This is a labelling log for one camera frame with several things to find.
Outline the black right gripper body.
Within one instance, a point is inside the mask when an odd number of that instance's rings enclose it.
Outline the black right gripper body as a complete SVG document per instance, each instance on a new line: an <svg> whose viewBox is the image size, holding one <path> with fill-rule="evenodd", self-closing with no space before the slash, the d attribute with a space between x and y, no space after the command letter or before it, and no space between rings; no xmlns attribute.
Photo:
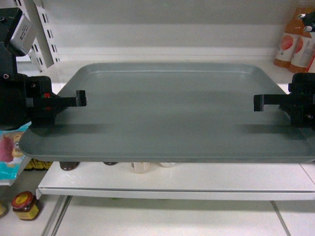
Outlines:
<svg viewBox="0 0 315 236"><path fill-rule="evenodd" d="M315 74L297 73L288 85L289 94L279 106L290 117L290 123L297 128L315 126Z"/></svg>

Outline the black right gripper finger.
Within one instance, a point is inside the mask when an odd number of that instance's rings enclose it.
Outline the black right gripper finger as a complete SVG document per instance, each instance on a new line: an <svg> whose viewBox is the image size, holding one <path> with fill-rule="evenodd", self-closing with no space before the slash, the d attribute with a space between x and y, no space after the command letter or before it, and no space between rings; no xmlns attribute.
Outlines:
<svg viewBox="0 0 315 236"><path fill-rule="evenodd" d="M288 94L259 94L253 97L253 110L262 112L265 105L281 105L289 98Z"/></svg>

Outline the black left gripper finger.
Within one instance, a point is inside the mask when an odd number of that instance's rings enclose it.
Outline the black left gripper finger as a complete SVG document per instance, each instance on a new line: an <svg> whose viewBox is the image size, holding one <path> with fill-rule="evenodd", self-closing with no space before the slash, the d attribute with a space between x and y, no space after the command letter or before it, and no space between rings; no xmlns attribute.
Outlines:
<svg viewBox="0 0 315 236"><path fill-rule="evenodd" d="M77 90L75 97L52 97L50 100L55 107L85 107L87 105L85 90Z"/></svg>

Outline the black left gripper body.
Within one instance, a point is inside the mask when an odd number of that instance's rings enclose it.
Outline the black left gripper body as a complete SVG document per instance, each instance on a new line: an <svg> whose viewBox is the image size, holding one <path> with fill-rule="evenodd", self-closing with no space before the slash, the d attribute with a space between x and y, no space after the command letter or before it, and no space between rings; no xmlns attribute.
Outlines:
<svg viewBox="0 0 315 236"><path fill-rule="evenodd" d="M36 105L36 101L53 98L51 79L47 76L0 80L0 129L15 130L31 122L34 127L49 127L55 121L55 109Z"/></svg>

